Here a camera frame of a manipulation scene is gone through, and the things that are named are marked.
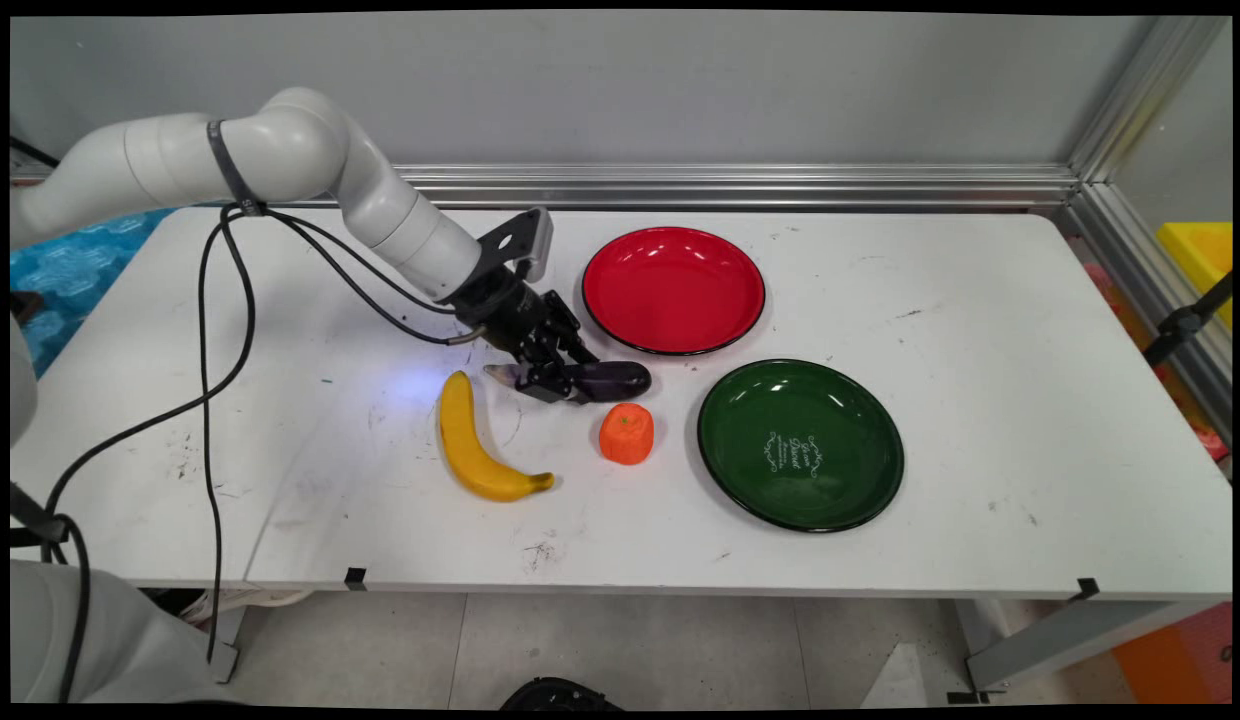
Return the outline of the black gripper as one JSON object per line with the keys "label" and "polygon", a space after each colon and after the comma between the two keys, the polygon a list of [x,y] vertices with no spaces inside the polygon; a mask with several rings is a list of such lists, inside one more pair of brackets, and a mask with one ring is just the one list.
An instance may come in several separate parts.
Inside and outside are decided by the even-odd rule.
{"label": "black gripper", "polygon": [[577,369],[600,359],[585,346],[582,325],[559,292],[536,292],[518,274],[497,265],[469,279],[446,304],[461,323],[484,328],[484,341],[515,356],[515,392],[544,404],[591,404],[577,383]]}

